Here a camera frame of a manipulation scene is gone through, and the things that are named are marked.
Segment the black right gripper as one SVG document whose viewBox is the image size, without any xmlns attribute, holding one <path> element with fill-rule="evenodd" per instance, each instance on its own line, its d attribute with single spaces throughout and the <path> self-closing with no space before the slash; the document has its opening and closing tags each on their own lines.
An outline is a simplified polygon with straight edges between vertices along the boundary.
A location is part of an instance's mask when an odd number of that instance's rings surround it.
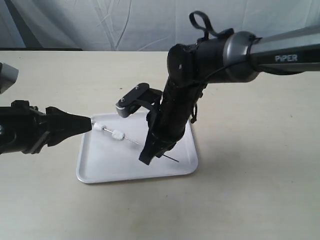
<svg viewBox="0 0 320 240">
<path fill-rule="evenodd" d="M 169 78 L 162 93 L 162 101 L 152 117 L 139 160 L 149 165 L 156 156 L 160 158 L 171 151 L 184 136 L 186 124 L 201 98 L 205 83 L 178 86 Z"/>
</svg>

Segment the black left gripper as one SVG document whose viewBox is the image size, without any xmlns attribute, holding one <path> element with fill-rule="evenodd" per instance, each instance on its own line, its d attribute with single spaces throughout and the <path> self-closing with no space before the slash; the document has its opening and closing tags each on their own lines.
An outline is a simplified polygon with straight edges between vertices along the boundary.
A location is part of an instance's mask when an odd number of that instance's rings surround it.
<svg viewBox="0 0 320 240">
<path fill-rule="evenodd" d="M 47 145 L 92 130 L 91 119 L 49 106 L 45 112 L 27 100 L 15 100 L 0 108 L 0 153 L 38 154 Z"/>
</svg>

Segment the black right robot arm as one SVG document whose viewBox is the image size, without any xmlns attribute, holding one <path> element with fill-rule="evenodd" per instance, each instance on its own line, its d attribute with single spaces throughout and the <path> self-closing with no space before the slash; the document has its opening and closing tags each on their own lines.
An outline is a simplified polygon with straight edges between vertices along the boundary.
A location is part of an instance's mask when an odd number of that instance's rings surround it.
<svg viewBox="0 0 320 240">
<path fill-rule="evenodd" d="M 204 35 L 195 44 L 174 45 L 167 54 L 162 100 L 147 114 L 148 132 L 139 155 L 146 165 L 171 150 L 187 122 L 197 120 L 197 102 L 207 85 L 249 83 L 260 73 L 289 76 L 320 69 L 317 25 L 258 37 L 232 28 L 217 32 L 198 10 L 189 14 L 189 20 Z"/>
</svg>

